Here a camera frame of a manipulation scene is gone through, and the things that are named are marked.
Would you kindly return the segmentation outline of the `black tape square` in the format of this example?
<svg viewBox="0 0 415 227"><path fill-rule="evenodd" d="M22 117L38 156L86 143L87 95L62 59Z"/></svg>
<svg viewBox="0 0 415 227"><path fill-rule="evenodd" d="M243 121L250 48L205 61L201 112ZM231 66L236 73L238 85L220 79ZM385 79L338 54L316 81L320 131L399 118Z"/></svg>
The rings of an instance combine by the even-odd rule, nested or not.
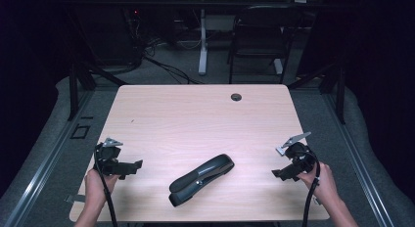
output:
<svg viewBox="0 0 415 227"><path fill-rule="evenodd" d="M85 139L90 130L89 125L78 124L70 134L71 139Z"/></svg>

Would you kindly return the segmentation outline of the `person's left hand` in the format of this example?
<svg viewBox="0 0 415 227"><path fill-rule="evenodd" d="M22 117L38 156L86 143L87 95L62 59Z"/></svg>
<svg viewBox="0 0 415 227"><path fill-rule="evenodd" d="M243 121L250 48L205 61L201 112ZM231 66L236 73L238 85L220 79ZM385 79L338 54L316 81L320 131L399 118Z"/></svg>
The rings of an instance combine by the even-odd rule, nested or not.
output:
<svg viewBox="0 0 415 227"><path fill-rule="evenodd" d="M106 202L104 193L104 185L112 192L115 188L115 183L118 175L105 176L101 179L100 174L95 169L90 169L85 178L85 203L87 205L103 205Z"/></svg>

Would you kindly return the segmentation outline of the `black folding chair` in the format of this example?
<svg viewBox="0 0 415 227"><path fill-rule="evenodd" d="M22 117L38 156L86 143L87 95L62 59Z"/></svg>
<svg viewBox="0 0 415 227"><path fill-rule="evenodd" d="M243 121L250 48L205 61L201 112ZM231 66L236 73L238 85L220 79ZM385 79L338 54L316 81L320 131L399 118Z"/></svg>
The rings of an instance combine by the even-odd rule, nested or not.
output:
<svg viewBox="0 0 415 227"><path fill-rule="evenodd" d="M270 65L283 61L279 82L285 77L294 37L303 20L303 13L294 6L271 5L249 6L235 17L232 39L227 58L229 82L236 72L234 61L239 59L266 59Z"/></svg>

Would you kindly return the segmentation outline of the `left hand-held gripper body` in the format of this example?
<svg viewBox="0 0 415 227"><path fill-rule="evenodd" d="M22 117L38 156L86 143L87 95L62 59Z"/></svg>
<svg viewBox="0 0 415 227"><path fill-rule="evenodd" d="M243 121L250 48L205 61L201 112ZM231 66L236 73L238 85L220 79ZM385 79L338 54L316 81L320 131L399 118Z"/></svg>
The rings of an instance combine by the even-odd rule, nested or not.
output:
<svg viewBox="0 0 415 227"><path fill-rule="evenodd" d="M107 138L94 149L94 168L103 175L125 175L125 167L117 160L121 143Z"/></svg>

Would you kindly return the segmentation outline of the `black stapler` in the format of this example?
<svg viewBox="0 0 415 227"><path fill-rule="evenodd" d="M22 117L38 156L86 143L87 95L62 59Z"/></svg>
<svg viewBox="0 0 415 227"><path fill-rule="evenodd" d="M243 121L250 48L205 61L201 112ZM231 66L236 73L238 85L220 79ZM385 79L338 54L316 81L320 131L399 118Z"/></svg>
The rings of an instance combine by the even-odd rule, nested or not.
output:
<svg viewBox="0 0 415 227"><path fill-rule="evenodd" d="M225 154L218 155L187 174L177 178L169 185L169 200L179 206L193 198L207 184L228 173L235 163Z"/></svg>

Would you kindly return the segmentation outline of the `black computer tower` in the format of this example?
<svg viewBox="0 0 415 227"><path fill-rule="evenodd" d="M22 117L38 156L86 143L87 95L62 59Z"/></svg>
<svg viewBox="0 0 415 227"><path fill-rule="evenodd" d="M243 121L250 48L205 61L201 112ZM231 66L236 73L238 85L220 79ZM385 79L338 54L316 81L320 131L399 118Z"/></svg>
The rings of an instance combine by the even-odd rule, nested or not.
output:
<svg viewBox="0 0 415 227"><path fill-rule="evenodd" d="M81 7L77 9L82 30L100 66L134 66L141 63L120 8Z"/></svg>

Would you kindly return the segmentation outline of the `person's right hand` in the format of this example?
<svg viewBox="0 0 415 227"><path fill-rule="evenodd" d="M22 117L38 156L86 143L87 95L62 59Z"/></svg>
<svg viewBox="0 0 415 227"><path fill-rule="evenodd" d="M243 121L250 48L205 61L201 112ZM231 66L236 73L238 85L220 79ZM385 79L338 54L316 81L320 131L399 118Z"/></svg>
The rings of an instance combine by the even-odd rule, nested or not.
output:
<svg viewBox="0 0 415 227"><path fill-rule="evenodd" d="M308 173L300 173L298 178L310 189L314 179L318 177L318 185L313 194L325 207L336 204L340 197L329 165L319 162Z"/></svg>

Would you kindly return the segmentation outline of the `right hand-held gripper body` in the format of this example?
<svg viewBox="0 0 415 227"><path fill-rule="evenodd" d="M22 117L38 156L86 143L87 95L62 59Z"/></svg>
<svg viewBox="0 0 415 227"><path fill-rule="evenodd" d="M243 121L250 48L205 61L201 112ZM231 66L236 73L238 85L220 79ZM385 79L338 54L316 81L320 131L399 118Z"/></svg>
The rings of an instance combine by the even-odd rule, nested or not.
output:
<svg viewBox="0 0 415 227"><path fill-rule="evenodd" d="M290 137L282 146L282 155L286 156L292 163L284 168L287 174L300 174L310 172L317 162L316 155L308 146L301 142L302 139L310 135L305 132L300 135Z"/></svg>

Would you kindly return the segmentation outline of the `aluminium floor rail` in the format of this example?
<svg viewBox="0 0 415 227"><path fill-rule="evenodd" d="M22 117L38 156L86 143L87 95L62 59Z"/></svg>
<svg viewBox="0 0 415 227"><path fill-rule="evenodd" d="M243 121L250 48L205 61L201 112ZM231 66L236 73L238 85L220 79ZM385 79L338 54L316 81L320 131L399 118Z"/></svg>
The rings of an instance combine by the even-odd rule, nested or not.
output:
<svg viewBox="0 0 415 227"><path fill-rule="evenodd" d="M81 96L79 111L67 120L67 99L61 97L28 158L5 196L0 199L0 227L71 227L72 204L98 139L100 114L93 107L97 92ZM93 119L82 119L93 116ZM85 139L71 139L78 125L89 125Z"/></svg>
<svg viewBox="0 0 415 227"><path fill-rule="evenodd" d="M335 110L335 100L331 95L322 95L322 99L325 102L330 116L336 124L337 129L340 131L340 134L346 144L346 153L350 163L353 167L354 173L359 180L360 186L363 190L363 193L368 201L372 212L379 224L380 227L395 227L392 218L383 202L379 190L374 184L370 174L367 170L366 165L363 162L361 154L358 151L358 148L352 139L351 134L349 133L345 124L343 124L337 115Z"/></svg>

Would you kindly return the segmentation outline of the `white desk leg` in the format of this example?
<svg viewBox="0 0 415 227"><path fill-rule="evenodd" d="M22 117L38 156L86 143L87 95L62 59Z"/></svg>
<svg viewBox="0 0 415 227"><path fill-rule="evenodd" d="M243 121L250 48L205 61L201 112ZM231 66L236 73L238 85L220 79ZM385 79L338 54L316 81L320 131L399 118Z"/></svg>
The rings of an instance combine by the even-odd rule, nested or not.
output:
<svg viewBox="0 0 415 227"><path fill-rule="evenodd" d="M208 47L207 47L207 30L206 30L206 13L204 9L201 9L201 51L199 59L199 75L205 75L207 73L208 62Z"/></svg>

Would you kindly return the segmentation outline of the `black frame post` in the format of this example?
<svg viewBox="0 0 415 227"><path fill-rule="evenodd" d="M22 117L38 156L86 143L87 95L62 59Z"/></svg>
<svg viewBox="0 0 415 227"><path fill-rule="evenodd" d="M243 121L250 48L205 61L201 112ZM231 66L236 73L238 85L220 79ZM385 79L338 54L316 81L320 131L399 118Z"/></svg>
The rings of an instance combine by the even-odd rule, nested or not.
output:
<svg viewBox="0 0 415 227"><path fill-rule="evenodd" d="M75 65L72 65L69 70L69 102L70 108L68 121L71 121L78 112L78 90Z"/></svg>

